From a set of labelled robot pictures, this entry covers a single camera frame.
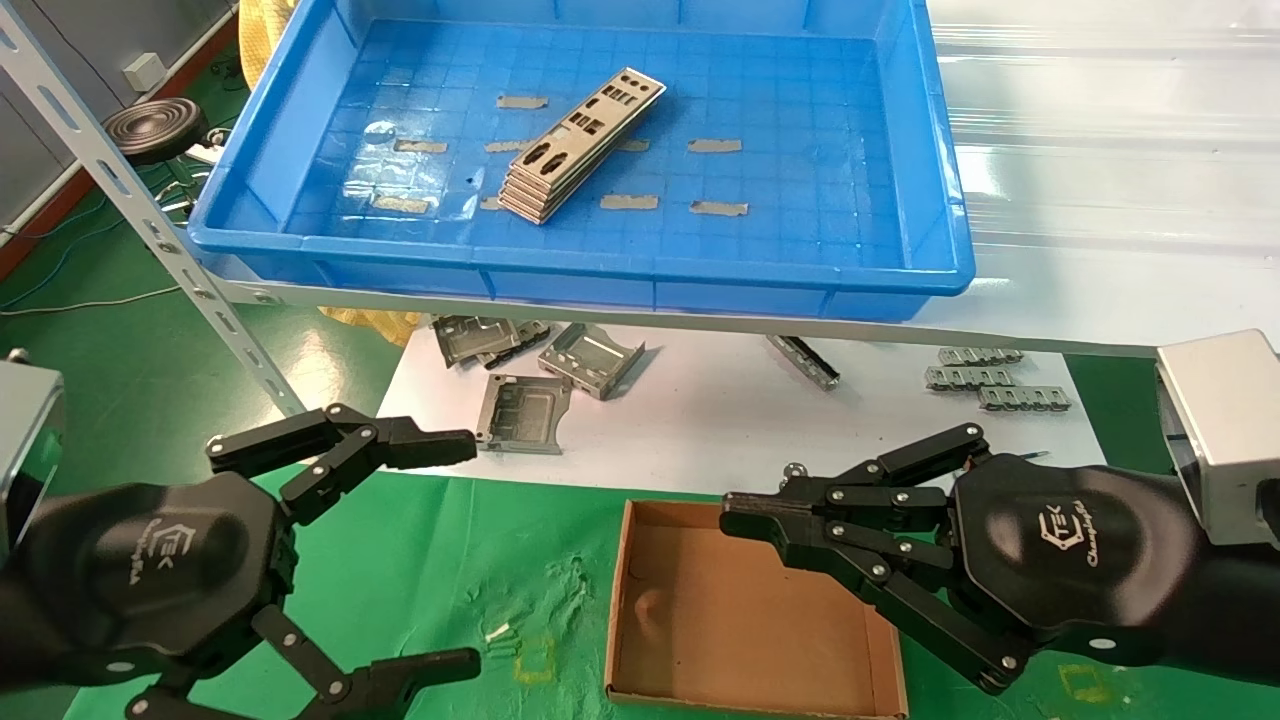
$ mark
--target brown cardboard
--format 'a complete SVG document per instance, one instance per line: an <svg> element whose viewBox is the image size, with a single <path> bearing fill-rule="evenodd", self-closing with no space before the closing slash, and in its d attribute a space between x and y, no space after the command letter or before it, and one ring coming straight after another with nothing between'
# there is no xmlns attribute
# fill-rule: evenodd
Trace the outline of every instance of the brown cardboard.
<svg viewBox="0 0 1280 720"><path fill-rule="evenodd" d="M833 579L719 532L719 506L630 501L609 609L614 702L906 716L897 632Z"/></svg>

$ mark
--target blue plastic tray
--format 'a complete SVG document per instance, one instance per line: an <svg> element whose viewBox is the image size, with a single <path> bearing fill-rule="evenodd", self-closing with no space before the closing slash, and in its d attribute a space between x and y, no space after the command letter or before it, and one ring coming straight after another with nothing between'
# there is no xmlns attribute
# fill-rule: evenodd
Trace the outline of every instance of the blue plastic tray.
<svg viewBox="0 0 1280 720"><path fill-rule="evenodd" d="M649 150L545 225L484 209L515 156L485 145L538 137L625 65L668 86L632 135ZM273 281L654 310L895 322L974 274L919 0L303 0L189 233Z"/></svg>

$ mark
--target wall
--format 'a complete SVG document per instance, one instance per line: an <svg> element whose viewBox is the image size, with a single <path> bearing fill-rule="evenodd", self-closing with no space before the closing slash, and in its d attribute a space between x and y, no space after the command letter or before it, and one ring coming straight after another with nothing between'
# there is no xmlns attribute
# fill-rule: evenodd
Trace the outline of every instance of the wall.
<svg viewBox="0 0 1280 720"><path fill-rule="evenodd" d="M124 67L142 53L172 65L233 0L10 0L99 119L133 104ZM0 225L9 224L74 158L13 79L0 72Z"/></svg>

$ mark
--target wall outlet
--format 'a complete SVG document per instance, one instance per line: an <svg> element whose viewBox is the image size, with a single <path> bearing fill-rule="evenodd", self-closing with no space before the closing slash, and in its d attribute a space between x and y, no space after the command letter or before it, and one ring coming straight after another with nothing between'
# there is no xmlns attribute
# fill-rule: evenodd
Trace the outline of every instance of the wall outlet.
<svg viewBox="0 0 1280 720"><path fill-rule="evenodd" d="M129 87L138 92L146 92L164 81L169 68L164 67L160 56L155 53L143 53L124 68L124 77L129 81Z"/></svg>

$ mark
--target white table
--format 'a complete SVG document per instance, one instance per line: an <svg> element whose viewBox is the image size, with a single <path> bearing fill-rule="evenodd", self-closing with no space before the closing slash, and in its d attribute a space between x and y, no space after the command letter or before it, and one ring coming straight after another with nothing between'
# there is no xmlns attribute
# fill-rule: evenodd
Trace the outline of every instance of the white table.
<svg viewBox="0 0 1280 720"><path fill-rule="evenodd" d="M649 352L621 397L599 402L573 392L558 432L563 455L481 452L453 468L415 471L672 492L773 492L787 462L836 474L966 421L986 428L996 451L1048 450L1042 461L1064 466L1103 461L1078 401L1066 413L984 413L975 393L924 389L924 368L937 364L936 347L813 341L842 374L840 387L827 393L760 336L604 329L628 347L645 342ZM526 352L498 372L544 375L536 355ZM1061 355L1033 352L1011 369L1020 384L1061 386L1078 400ZM477 365L445 369L434 332L421 328L378 414L410 415L422 429L474 429L488 378Z"/></svg>

